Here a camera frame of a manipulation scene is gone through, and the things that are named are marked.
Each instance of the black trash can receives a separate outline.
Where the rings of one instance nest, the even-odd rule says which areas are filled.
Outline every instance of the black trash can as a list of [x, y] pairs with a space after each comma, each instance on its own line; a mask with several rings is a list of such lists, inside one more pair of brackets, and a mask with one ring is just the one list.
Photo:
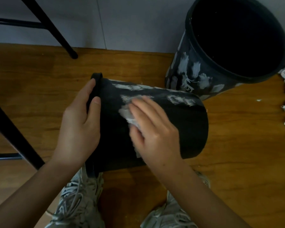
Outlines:
[[196, 0], [169, 67], [166, 88], [205, 100], [269, 79], [285, 65], [285, 33], [256, 0]]
[[86, 161], [89, 176], [99, 172], [144, 165], [137, 156], [129, 136], [128, 122], [119, 109], [129, 100], [139, 96], [150, 96], [167, 113], [178, 128], [182, 158], [197, 156], [204, 148], [208, 137], [208, 117], [202, 101], [195, 95], [145, 85], [136, 85], [92, 75], [96, 80], [87, 109], [94, 96], [101, 98], [100, 142]]

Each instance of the wall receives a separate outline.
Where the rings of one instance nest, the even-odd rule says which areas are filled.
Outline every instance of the wall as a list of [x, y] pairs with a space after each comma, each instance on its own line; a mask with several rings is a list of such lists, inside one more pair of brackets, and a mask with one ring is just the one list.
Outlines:
[[[36, 0], [74, 47], [174, 53], [195, 0]], [[258, 0], [285, 30], [285, 0]], [[37, 21], [20, 0], [0, 17]], [[0, 42], [59, 45], [47, 30], [0, 25]]]

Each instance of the right hand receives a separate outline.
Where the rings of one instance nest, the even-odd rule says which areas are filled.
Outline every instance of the right hand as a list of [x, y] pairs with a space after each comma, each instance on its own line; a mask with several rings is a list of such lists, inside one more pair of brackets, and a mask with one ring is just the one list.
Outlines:
[[178, 130], [163, 108], [147, 96], [133, 99], [129, 108], [141, 130], [131, 125], [130, 137], [151, 170], [173, 167], [182, 160]]

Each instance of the sneaker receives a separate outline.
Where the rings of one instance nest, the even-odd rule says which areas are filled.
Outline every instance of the sneaker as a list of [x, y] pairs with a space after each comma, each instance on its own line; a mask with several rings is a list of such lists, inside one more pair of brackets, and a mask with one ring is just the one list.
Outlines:
[[97, 208], [104, 180], [88, 178], [82, 167], [62, 189], [55, 213], [47, 211], [52, 220], [45, 228], [105, 228]]
[[[209, 179], [200, 172], [196, 174], [210, 188]], [[141, 228], [197, 228], [189, 215], [179, 206], [171, 193], [167, 192], [167, 202], [152, 211], [140, 225]]]

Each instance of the black metal chair leg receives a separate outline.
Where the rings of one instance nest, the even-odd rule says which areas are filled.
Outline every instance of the black metal chair leg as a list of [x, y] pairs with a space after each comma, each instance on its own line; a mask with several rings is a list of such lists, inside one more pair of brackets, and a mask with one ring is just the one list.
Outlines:
[[0, 133], [19, 152], [23, 159], [27, 160], [37, 170], [44, 165], [42, 158], [36, 153], [29, 142], [20, 133], [4, 111], [0, 108]]
[[63, 48], [69, 53], [71, 58], [78, 58], [78, 54], [72, 49], [68, 42], [61, 35], [59, 30], [55, 27], [46, 13], [38, 5], [35, 0], [22, 0], [23, 3], [32, 11], [32, 13], [39, 19], [39, 21], [46, 27], [48, 31], [56, 38], [56, 40], [62, 45]]

